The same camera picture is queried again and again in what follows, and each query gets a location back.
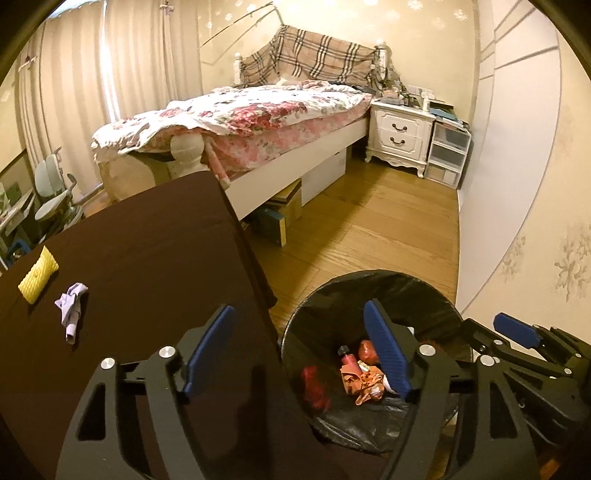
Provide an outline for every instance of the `storage box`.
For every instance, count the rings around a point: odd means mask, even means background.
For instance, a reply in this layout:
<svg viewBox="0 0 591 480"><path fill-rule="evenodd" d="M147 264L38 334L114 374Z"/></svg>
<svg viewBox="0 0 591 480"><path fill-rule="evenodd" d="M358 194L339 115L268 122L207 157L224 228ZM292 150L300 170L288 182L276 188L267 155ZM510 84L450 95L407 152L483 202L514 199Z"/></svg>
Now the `storage box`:
<svg viewBox="0 0 591 480"><path fill-rule="evenodd" d="M254 215L257 233L280 247L287 244L287 227L282 214L263 205L254 211Z"/></svg>
<svg viewBox="0 0 591 480"><path fill-rule="evenodd" d="M345 175L347 151L349 148L337 152L304 174L301 179L302 205L308 203L312 198L322 192L322 190L328 188L332 183Z"/></svg>
<svg viewBox="0 0 591 480"><path fill-rule="evenodd" d="M286 228L301 217L301 184L301 179L298 179L265 202L266 207L285 217Z"/></svg>

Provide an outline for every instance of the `table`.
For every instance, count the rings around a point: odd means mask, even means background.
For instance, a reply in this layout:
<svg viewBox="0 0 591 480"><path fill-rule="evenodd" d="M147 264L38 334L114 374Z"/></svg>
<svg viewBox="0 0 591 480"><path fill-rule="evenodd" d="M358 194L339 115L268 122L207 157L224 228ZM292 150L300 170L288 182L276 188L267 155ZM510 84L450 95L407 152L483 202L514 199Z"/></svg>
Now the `table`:
<svg viewBox="0 0 591 480"><path fill-rule="evenodd" d="M275 297L210 172L130 197L44 245L60 269L35 306L17 285L40 247L0 277L0 478L53 480L71 417L101 359L146 359L221 303L236 309L234 335L205 393L183 407L207 467L232 479L378 477L384 459L324 447L314 437L282 371L268 314ZM77 281L89 293L72 347L53 301ZM128 453L166 480L147 401L132 400L138 421L126 430Z"/></svg>
<svg viewBox="0 0 591 480"><path fill-rule="evenodd" d="M9 242L7 243L7 237L17 228L19 228L20 223L27 218L29 215L33 204L35 203L35 195L33 189L26 192L18 201L7 211L0 221L0 264L4 267L5 270L8 269L2 257L8 251L10 247ZM28 238L26 234L21 231L19 232L20 235L23 237L23 240L27 241Z"/></svg>

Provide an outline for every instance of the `trash can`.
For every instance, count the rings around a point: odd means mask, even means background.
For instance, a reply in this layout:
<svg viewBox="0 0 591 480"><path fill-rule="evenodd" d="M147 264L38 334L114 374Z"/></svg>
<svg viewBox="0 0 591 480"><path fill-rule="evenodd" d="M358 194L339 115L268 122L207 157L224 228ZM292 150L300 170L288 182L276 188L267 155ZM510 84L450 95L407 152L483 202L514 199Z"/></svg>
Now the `trash can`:
<svg viewBox="0 0 591 480"><path fill-rule="evenodd" d="M357 353L369 338L363 306L378 299L394 323L414 328L419 342L429 340L456 360L471 361L470 346L457 334L462 321L438 290L418 278L387 270L367 270L334 278L312 292L295 310L281 341L281 359L291 387L312 428L325 440L368 453L394 449L408 405L385 393L359 406L345 393L337 350ZM316 366L317 380L330 399L325 409L304 398L304 368ZM458 395L450 394L444 424L457 412Z"/></svg>

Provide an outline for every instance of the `bed leg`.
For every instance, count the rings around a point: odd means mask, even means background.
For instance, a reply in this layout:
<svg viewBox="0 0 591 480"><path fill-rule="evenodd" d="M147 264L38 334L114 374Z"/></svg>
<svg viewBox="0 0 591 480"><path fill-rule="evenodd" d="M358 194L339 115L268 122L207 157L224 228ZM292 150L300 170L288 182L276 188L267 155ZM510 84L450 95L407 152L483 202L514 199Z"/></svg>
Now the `bed leg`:
<svg viewBox="0 0 591 480"><path fill-rule="evenodd" d="M207 165L201 163L204 148L205 143L201 134L187 132L174 135L170 139L170 153L174 161L167 163L171 178L176 179L195 171L209 170Z"/></svg>

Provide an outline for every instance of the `plaid blanket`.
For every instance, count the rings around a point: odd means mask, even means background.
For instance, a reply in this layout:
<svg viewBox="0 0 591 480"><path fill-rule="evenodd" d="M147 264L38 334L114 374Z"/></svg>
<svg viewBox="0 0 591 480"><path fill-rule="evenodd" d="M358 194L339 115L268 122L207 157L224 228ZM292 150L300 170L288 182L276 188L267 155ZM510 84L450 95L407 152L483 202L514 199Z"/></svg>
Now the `plaid blanket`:
<svg viewBox="0 0 591 480"><path fill-rule="evenodd" d="M280 73L367 85L374 49L283 25L262 49L242 60L245 86L275 83Z"/></svg>

